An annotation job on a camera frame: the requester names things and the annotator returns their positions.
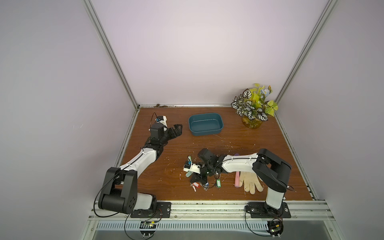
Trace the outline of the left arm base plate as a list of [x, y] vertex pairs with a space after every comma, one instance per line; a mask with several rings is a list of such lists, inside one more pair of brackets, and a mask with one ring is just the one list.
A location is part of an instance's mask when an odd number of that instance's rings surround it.
[[141, 218], [141, 219], [150, 219], [150, 218], [170, 218], [172, 209], [171, 202], [157, 202], [156, 205], [153, 205], [148, 210], [134, 210], [131, 213], [131, 218]]

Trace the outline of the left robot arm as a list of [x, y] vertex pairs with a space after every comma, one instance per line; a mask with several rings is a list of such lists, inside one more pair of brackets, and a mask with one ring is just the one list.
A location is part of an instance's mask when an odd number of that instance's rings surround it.
[[157, 213], [156, 196], [138, 191], [139, 176], [162, 154], [172, 139], [182, 135], [183, 126], [167, 127], [165, 121], [150, 127], [150, 136], [140, 152], [126, 164], [107, 170], [103, 186], [98, 193], [98, 208], [130, 215], [132, 213], [154, 216]]

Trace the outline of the teal plastic storage box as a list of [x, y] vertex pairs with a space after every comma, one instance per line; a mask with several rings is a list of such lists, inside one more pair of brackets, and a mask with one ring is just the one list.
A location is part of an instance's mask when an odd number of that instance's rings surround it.
[[189, 117], [189, 129], [193, 136], [207, 136], [219, 134], [224, 128], [221, 115], [205, 113]]

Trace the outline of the red tag key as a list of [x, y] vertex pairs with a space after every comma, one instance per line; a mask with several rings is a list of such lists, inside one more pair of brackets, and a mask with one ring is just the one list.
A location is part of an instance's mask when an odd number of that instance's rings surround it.
[[192, 187], [193, 187], [194, 190], [196, 190], [196, 189], [200, 188], [200, 184], [198, 184], [198, 183], [193, 183], [193, 184], [192, 184]]

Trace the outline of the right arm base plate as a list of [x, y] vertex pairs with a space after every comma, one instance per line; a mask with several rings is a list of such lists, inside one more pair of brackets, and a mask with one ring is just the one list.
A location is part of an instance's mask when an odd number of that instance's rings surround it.
[[279, 209], [268, 206], [266, 202], [249, 202], [245, 206], [245, 211], [251, 215], [251, 218], [290, 219], [292, 217], [288, 204], [285, 202], [282, 202]]

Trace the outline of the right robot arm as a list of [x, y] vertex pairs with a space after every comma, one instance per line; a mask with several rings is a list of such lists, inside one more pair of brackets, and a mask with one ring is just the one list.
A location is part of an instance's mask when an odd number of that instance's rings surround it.
[[208, 149], [202, 149], [198, 153], [200, 163], [187, 160], [183, 171], [191, 177], [190, 182], [200, 183], [208, 189], [208, 177], [216, 174], [228, 174], [239, 172], [240, 175], [254, 174], [257, 180], [262, 180], [267, 186], [267, 197], [261, 207], [251, 207], [249, 210], [254, 216], [280, 218], [287, 214], [288, 208], [283, 206], [284, 197], [289, 190], [289, 179], [292, 166], [270, 152], [260, 149], [258, 153], [245, 156], [231, 156], [213, 154]]

